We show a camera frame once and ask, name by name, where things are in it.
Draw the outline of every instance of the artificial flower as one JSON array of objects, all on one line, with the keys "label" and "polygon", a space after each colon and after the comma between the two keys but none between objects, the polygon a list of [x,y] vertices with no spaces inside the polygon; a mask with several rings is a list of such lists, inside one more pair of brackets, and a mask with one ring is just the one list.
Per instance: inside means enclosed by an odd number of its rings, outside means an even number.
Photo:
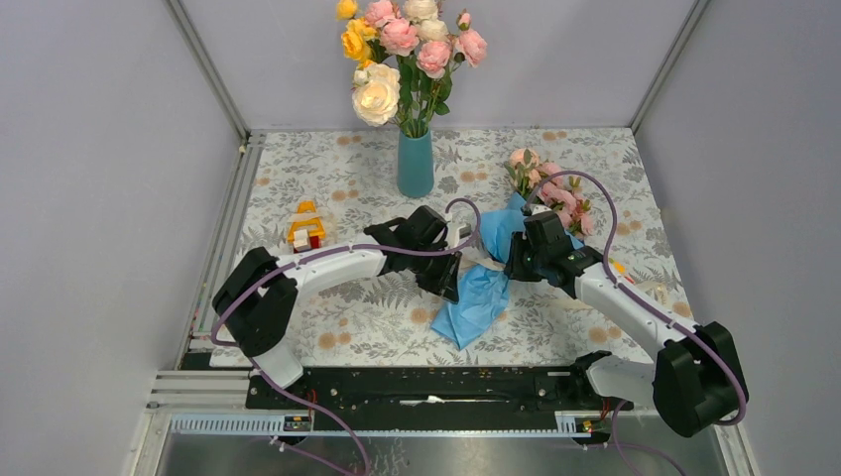
[{"label": "artificial flower", "polygon": [[541,182],[541,180],[543,180],[543,177],[541,177],[541,173],[538,172],[537,169],[531,169],[529,171],[529,186],[530,187],[534,188],[535,185],[537,185],[538,183]]},{"label": "artificial flower", "polygon": [[458,25],[458,29],[462,32],[470,30],[470,14],[467,13],[466,9],[458,15],[458,20],[455,21],[455,24]]},{"label": "artificial flower", "polygon": [[374,77],[382,78],[395,87],[400,88],[400,72],[387,64],[371,64],[365,68],[365,73],[368,74],[369,79]]},{"label": "artificial flower", "polygon": [[404,18],[392,20],[380,34],[380,44],[386,52],[401,57],[411,55],[420,41],[418,29]]},{"label": "artificial flower", "polygon": [[452,53],[447,42],[427,42],[418,52],[418,67],[432,79],[441,79]]},{"label": "artificial flower", "polygon": [[[529,148],[529,152],[532,153],[532,159],[529,161],[530,166],[537,166],[541,163],[541,156],[538,155],[533,149]],[[511,167],[516,167],[517,164],[525,165],[525,153],[526,148],[518,149],[511,153],[511,157],[508,160],[508,163],[511,164]]]},{"label": "artificial flower", "polygon": [[366,67],[353,72],[353,85],[362,86],[374,77],[383,79],[400,89],[400,72],[387,64],[379,64],[373,61],[370,61],[370,64]]},{"label": "artificial flower", "polygon": [[358,33],[346,31],[342,34],[341,40],[346,57],[359,62],[365,62],[371,58],[371,48]]},{"label": "artificial flower", "polygon": [[353,71],[353,85],[355,87],[363,86],[368,82],[368,73],[362,69]]},{"label": "artificial flower", "polygon": [[574,210],[578,207],[578,200],[572,196],[572,193],[558,187],[557,193],[554,196],[555,203],[563,203],[563,207],[567,210]]},{"label": "artificial flower", "polygon": [[[531,185],[531,180],[529,180],[529,182],[530,182],[530,185],[529,185],[529,186],[530,186],[531,188],[534,188],[534,186],[533,186],[533,185]],[[555,186],[555,184],[554,184],[554,183],[552,183],[552,182],[545,183],[545,184],[541,187],[541,189],[540,189],[540,190],[538,190],[538,198],[539,198],[539,199],[540,199],[540,200],[541,200],[541,201],[542,201],[542,202],[543,202],[546,206],[552,206],[552,205],[554,205],[554,204],[558,203],[558,201],[560,200],[560,198],[559,198],[559,197],[560,197],[560,195],[559,195],[559,193],[558,193],[558,187],[557,187],[557,186]]]},{"label": "artificial flower", "polygon": [[354,18],[353,20],[347,22],[347,31],[355,32],[366,42],[377,38],[377,29],[368,25],[363,18]]},{"label": "artificial flower", "polygon": [[398,18],[400,18],[400,10],[391,0],[371,2],[365,9],[365,21],[373,27],[383,28],[387,23]]},{"label": "artificial flower", "polygon": [[[547,162],[545,164],[540,164],[538,166],[538,171],[540,171],[541,173],[546,174],[548,176],[551,176],[553,174],[557,174],[557,173],[561,172],[561,169],[560,169],[560,166],[558,164],[555,164],[553,162]],[[563,185],[563,177],[553,178],[552,183],[554,183],[555,185],[558,185],[558,186]]]},{"label": "artificial flower", "polygon": [[557,217],[560,218],[560,224],[563,225],[563,228],[569,228],[569,225],[572,224],[572,215],[569,213],[567,209],[560,209],[557,212]]},{"label": "artificial flower", "polygon": [[353,91],[353,110],[369,126],[382,126],[397,114],[400,89],[383,77],[369,77]]},{"label": "artificial flower", "polygon": [[467,30],[455,40],[455,49],[464,53],[471,67],[476,67],[488,55],[488,43],[476,32]]},{"label": "artificial flower", "polygon": [[358,69],[365,69],[366,67],[370,66],[371,64],[376,64],[377,62],[373,59],[365,59],[365,62],[360,62],[357,66]]},{"label": "artificial flower", "polygon": [[425,42],[446,42],[449,30],[440,20],[423,20],[418,25],[418,36]]},{"label": "artificial flower", "polygon": [[358,9],[356,0],[339,0],[339,3],[336,4],[336,20],[353,18]]},{"label": "artificial flower", "polygon": [[406,0],[403,9],[406,18],[413,22],[438,18],[438,4],[435,0]]},{"label": "artificial flower", "polygon": [[580,216],[581,220],[581,233],[584,236],[590,236],[593,234],[594,226],[593,226],[593,219],[590,217],[589,213],[582,213]]}]

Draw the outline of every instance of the pink rose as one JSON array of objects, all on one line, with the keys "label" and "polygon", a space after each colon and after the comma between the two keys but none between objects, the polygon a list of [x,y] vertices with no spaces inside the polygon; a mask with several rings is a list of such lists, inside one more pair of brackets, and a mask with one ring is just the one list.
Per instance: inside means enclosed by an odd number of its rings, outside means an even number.
[{"label": "pink rose", "polygon": [[[548,176],[551,176],[552,174],[557,174],[557,173],[561,172],[560,166],[558,164],[553,163],[553,162],[547,162],[545,164],[542,164],[540,167],[538,167],[538,169]],[[563,177],[553,178],[552,183],[554,183],[555,185],[558,185],[558,186],[563,185]]]},{"label": "pink rose", "polygon": [[[539,156],[539,155],[538,155],[538,153],[537,153],[537,152],[535,152],[535,151],[534,151],[534,150],[532,150],[532,149],[529,149],[529,152],[531,152],[531,153],[532,153],[532,159],[531,159],[531,161],[529,162],[529,165],[530,165],[530,166],[536,166],[536,165],[539,165],[539,164],[541,163],[541,156]],[[525,160],[525,158],[524,158],[524,154],[525,154],[525,153],[526,153],[526,149],[525,149],[525,148],[523,148],[523,149],[518,149],[518,150],[516,150],[516,151],[512,152],[512,153],[511,153],[511,158],[509,158],[509,160],[508,160],[508,163],[509,163],[509,164],[511,164],[511,167],[516,167],[516,166],[517,166],[517,164],[523,164],[523,165],[525,165],[525,164],[526,164],[526,160]]]},{"label": "pink rose", "polygon": [[418,29],[404,18],[392,20],[383,27],[383,33],[380,34],[380,44],[386,52],[401,57],[410,55],[420,41]]},{"label": "pink rose", "polygon": [[564,190],[563,188],[557,189],[557,194],[554,196],[554,199],[558,203],[563,203],[563,209],[568,210],[570,213],[578,206],[578,200],[572,196],[572,193]]},{"label": "pink rose", "polygon": [[569,228],[569,225],[572,224],[572,215],[566,209],[558,210],[556,213],[557,217],[560,218],[560,224],[563,225],[563,228]]},{"label": "pink rose", "polygon": [[593,219],[590,218],[590,215],[587,213],[581,214],[581,233],[584,236],[590,236],[593,234]]},{"label": "pink rose", "polygon": [[394,8],[391,0],[371,2],[365,10],[365,21],[368,25],[377,28],[383,28],[387,23],[398,18],[400,18],[400,10]]},{"label": "pink rose", "polygon": [[458,20],[455,21],[455,24],[458,25],[459,30],[470,30],[470,14],[467,13],[466,10],[461,12],[461,15],[458,16]]},{"label": "pink rose", "polygon": [[461,32],[455,41],[455,49],[464,53],[471,67],[478,66],[488,55],[488,43],[473,29]]},{"label": "pink rose", "polygon": [[544,183],[541,189],[538,191],[538,198],[542,200],[542,202],[545,203],[546,206],[552,206],[557,203],[557,199],[555,199],[557,197],[557,191],[558,188],[554,186],[554,183],[549,181],[547,183]]},{"label": "pink rose", "polygon": [[449,43],[428,42],[420,48],[418,53],[418,67],[432,79],[440,79],[446,72],[446,64],[452,50]]}]

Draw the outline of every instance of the pink flower bouquet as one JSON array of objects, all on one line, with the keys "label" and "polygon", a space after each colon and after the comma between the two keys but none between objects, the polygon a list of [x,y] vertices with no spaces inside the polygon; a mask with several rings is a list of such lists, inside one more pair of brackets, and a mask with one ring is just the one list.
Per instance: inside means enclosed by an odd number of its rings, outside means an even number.
[{"label": "pink flower bouquet", "polygon": [[[561,172],[558,164],[541,163],[541,156],[528,148],[514,151],[505,169],[523,198],[528,198],[541,180]],[[581,177],[553,178],[538,192],[538,199],[557,213],[563,227],[576,238],[593,234],[590,200],[581,194]]]},{"label": "pink flower bouquet", "polygon": [[[476,67],[488,44],[463,10],[457,34],[438,19],[443,0],[378,0],[361,11],[356,0],[340,0],[336,18],[347,20],[341,35],[346,57],[357,61],[353,109],[371,126],[397,124],[411,138],[423,137],[435,115],[449,113],[452,74],[467,62]],[[394,57],[397,67],[385,65]]]}]

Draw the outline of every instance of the yellow rose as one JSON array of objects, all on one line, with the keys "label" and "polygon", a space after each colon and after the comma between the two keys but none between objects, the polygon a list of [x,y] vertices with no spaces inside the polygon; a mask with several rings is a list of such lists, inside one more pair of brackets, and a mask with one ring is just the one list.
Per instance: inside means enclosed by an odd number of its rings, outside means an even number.
[{"label": "yellow rose", "polygon": [[356,18],[347,22],[347,31],[359,34],[359,36],[362,37],[362,40],[365,40],[366,42],[377,38],[377,29],[369,27],[362,18]]},{"label": "yellow rose", "polygon": [[371,48],[356,32],[342,34],[342,48],[344,55],[352,60],[364,62],[371,57]]},{"label": "yellow rose", "polygon": [[358,8],[356,0],[339,0],[339,3],[336,4],[336,20],[353,18]]},{"label": "yellow rose", "polygon": [[376,64],[376,62],[373,61],[372,59],[365,59],[365,62],[360,62],[359,65],[356,66],[356,68],[359,69],[359,70],[362,70],[362,69],[365,69],[366,67],[370,66],[371,64]]}]

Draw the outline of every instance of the white rose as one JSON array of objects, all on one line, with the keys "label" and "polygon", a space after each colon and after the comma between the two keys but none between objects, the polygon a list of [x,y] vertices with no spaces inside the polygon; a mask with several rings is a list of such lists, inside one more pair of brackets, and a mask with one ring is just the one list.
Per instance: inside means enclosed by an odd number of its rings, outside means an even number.
[{"label": "white rose", "polygon": [[369,126],[382,126],[397,114],[398,99],[400,90],[391,81],[369,77],[353,91],[353,110]]},{"label": "white rose", "polygon": [[399,88],[400,72],[393,67],[389,67],[386,64],[371,64],[365,68],[365,72],[368,74],[369,79],[379,77],[385,79],[394,87]]},{"label": "white rose", "polygon": [[449,30],[440,20],[423,20],[418,25],[418,36],[426,42],[446,42]]},{"label": "white rose", "polygon": [[438,4],[434,0],[406,0],[403,10],[412,22],[438,18]]},{"label": "white rose", "polygon": [[368,82],[368,73],[357,69],[353,71],[353,85],[354,86],[361,86]]}]

